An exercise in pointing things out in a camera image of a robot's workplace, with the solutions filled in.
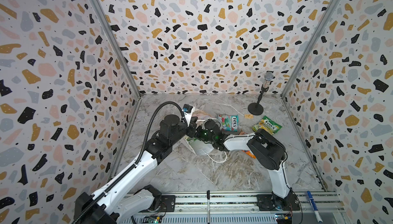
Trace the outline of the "teal Fox's candy packet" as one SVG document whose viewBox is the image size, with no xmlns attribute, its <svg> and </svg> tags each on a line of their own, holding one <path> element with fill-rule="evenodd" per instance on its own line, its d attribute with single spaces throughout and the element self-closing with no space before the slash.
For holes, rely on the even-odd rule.
<svg viewBox="0 0 393 224">
<path fill-rule="evenodd" d="M 238 131 L 238 115 L 219 114 L 217 119 L 223 131 Z"/>
</svg>

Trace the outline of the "silver microphone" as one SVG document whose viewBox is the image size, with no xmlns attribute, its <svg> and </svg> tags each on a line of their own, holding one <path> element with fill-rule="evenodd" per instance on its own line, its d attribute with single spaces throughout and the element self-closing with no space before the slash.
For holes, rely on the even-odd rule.
<svg viewBox="0 0 393 224">
<path fill-rule="evenodd" d="M 267 91 L 268 91 L 269 86 L 270 86 L 271 81 L 273 80 L 273 78 L 274 78 L 273 72 L 268 71 L 268 72 L 265 73 L 262 91 L 264 91 L 264 92 L 267 92 Z"/>
</svg>

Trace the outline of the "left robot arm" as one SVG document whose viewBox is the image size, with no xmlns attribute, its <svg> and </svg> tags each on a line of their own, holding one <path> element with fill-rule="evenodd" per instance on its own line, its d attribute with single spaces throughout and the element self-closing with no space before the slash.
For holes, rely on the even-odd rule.
<svg viewBox="0 0 393 224">
<path fill-rule="evenodd" d="M 167 115 L 159 131 L 146 142 L 145 149 L 117 176 L 94 193 L 82 193 L 75 202 L 75 224 L 120 224 L 135 214 L 160 205 L 161 192 L 149 185 L 131 197 L 129 191 L 155 169 L 173 151 L 173 145 L 185 136 L 193 137 L 197 117 L 181 122 L 176 115 Z"/>
</svg>

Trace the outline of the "orange snack packet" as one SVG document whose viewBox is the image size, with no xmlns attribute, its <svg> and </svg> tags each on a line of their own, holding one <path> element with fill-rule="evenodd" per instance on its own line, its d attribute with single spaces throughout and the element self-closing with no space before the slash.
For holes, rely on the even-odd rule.
<svg viewBox="0 0 393 224">
<path fill-rule="evenodd" d="M 247 155 L 249 155 L 251 158 L 256 159 L 256 156 L 255 156 L 251 151 L 244 150 L 244 153 L 246 153 Z"/>
</svg>

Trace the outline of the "right circuit board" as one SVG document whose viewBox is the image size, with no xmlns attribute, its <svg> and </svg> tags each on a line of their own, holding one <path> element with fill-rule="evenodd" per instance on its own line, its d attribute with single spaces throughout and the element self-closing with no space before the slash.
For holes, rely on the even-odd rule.
<svg viewBox="0 0 393 224">
<path fill-rule="evenodd" d="M 275 214 L 275 220 L 277 224 L 292 224 L 291 214 Z"/>
</svg>

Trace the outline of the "blue marker pen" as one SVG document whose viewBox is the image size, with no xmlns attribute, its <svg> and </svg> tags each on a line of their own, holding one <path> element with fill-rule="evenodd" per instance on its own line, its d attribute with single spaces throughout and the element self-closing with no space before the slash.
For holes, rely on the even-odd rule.
<svg viewBox="0 0 393 224">
<path fill-rule="evenodd" d="M 316 217 L 317 222 L 318 222 L 318 223 L 323 223 L 323 220 L 322 220 L 321 215 L 320 215 L 320 213 L 319 213 L 319 211 L 318 211 L 318 208 L 317 208 L 317 205 L 316 205 L 316 203 L 315 203 L 315 200 L 314 200 L 314 198 L 313 198 L 312 193 L 311 193 L 310 191 L 307 191 L 307 196 L 308 196 L 310 205 L 311 205 L 311 207 L 312 207 L 312 209 L 313 209 L 313 212 L 314 212 L 314 214 L 315 214 L 315 217 Z"/>
</svg>

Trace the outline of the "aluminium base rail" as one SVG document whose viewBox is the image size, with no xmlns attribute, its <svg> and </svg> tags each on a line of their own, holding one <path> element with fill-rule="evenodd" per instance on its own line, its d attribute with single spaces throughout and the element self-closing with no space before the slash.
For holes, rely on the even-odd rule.
<svg viewBox="0 0 393 224">
<path fill-rule="evenodd" d="M 149 215 L 163 216 L 162 224 L 207 224 L 207 192 L 162 193 L 159 208 L 143 210 L 121 224 L 141 224 Z M 293 224 L 348 224 L 341 201 L 333 192 L 311 192 L 323 223 L 318 223 L 306 192 L 295 192 L 299 211 L 261 211 L 257 197 L 267 192 L 210 192 L 211 224 L 277 224 L 275 214 L 291 214 Z"/>
</svg>

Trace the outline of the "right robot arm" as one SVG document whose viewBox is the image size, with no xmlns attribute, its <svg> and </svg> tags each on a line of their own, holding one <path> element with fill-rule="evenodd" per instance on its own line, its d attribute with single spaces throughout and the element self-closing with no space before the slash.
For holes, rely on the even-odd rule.
<svg viewBox="0 0 393 224">
<path fill-rule="evenodd" d="M 198 126 L 192 134 L 194 138 L 211 144 L 214 149 L 229 152 L 237 150 L 251 151 L 256 160 L 268 170 L 272 184 L 272 193 L 257 197 L 257 206 L 261 211 L 299 211 L 300 201 L 289 187 L 286 177 L 285 162 L 288 159 L 285 146 L 263 129 L 244 135 L 223 133 L 218 124 L 208 119 Z"/>
</svg>

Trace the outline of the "white paper bag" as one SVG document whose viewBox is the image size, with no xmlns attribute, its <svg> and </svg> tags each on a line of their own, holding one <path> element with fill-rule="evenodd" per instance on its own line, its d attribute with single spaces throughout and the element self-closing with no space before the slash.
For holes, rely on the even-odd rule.
<svg viewBox="0 0 393 224">
<path fill-rule="evenodd" d="M 205 121 L 208 119 L 212 119 L 218 125 L 219 129 L 221 129 L 221 123 L 217 118 L 212 117 L 210 114 L 200 109 L 196 109 L 193 112 L 193 116 L 198 118 L 196 122 L 198 126 L 201 125 L 203 128 L 205 128 L 204 127 Z M 185 136 L 184 138 L 181 139 L 181 143 L 184 146 L 186 146 L 195 155 L 199 155 L 199 156 L 206 155 L 215 163 L 224 163 L 228 159 L 228 155 L 226 152 L 225 152 L 225 159 L 223 161 L 216 161 L 215 159 L 213 159 L 209 155 L 214 150 L 213 146 L 210 143 L 204 143 L 203 141 L 200 141 L 197 138 L 190 138 L 188 136 Z"/>
</svg>

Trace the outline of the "small wooden block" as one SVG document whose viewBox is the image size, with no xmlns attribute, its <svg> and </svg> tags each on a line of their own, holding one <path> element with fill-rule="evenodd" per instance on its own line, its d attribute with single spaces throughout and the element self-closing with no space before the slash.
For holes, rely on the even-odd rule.
<svg viewBox="0 0 393 224">
<path fill-rule="evenodd" d="M 252 115 L 252 114 L 245 114 L 244 117 L 245 117 L 246 119 L 252 119 L 252 118 L 253 118 L 253 115 Z"/>
</svg>

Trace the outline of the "green yellow Fox's candy packet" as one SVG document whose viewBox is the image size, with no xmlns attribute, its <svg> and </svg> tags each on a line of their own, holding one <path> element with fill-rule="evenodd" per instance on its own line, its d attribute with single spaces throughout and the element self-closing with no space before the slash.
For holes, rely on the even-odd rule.
<svg viewBox="0 0 393 224">
<path fill-rule="evenodd" d="M 281 125 L 277 124 L 275 121 L 267 117 L 266 115 L 255 125 L 252 126 L 252 130 L 257 132 L 259 129 L 263 129 L 270 135 L 274 135 L 280 131 Z"/>
</svg>

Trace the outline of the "black and silver pen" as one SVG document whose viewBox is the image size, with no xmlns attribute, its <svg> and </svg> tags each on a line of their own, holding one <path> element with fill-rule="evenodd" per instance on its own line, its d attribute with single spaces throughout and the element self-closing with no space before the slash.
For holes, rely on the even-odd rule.
<svg viewBox="0 0 393 224">
<path fill-rule="evenodd" d="M 210 190 L 207 191 L 207 223 L 210 224 Z"/>
</svg>

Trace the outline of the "circuit board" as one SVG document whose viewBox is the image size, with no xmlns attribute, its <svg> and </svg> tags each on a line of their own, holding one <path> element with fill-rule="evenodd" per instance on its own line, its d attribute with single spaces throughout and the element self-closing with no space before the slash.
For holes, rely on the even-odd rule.
<svg viewBox="0 0 393 224">
<path fill-rule="evenodd" d="M 275 220 L 277 224 L 292 224 L 291 214 L 275 214 Z"/>
<path fill-rule="evenodd" d="M 163 216 L 161 215 L 149 215 L 141 218 L 142 224 L 161 224 Z"/>
</svg>

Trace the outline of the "left circuit board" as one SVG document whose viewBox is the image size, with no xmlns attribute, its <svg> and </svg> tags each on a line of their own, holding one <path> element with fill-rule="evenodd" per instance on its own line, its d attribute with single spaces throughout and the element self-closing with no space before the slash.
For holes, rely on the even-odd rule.
<svg viewBox="0 0 393 224">
<path fill-rule="evenodd" d="M 149 215 L 141 218 L 142 224 L 161 224 L 163 216 L 161 215 Z"/>
</svg>

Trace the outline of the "black microphone stand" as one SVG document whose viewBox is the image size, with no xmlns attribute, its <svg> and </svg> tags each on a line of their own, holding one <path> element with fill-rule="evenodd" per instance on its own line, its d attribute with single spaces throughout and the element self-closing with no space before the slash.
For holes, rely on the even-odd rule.
<svg viewBox="0 0 393 224">
<path fill-rule="evenodd" d="M 248 106 L 248 111 L 252 115 L 261 115 L 264 112 L 264 108 L 260 104 L 262 98 L 264 95 L 264 91 L 260 91 L 260 94 L 258 96 L 258 99 L 256 102 L 249 104 Z"/>
</svg>

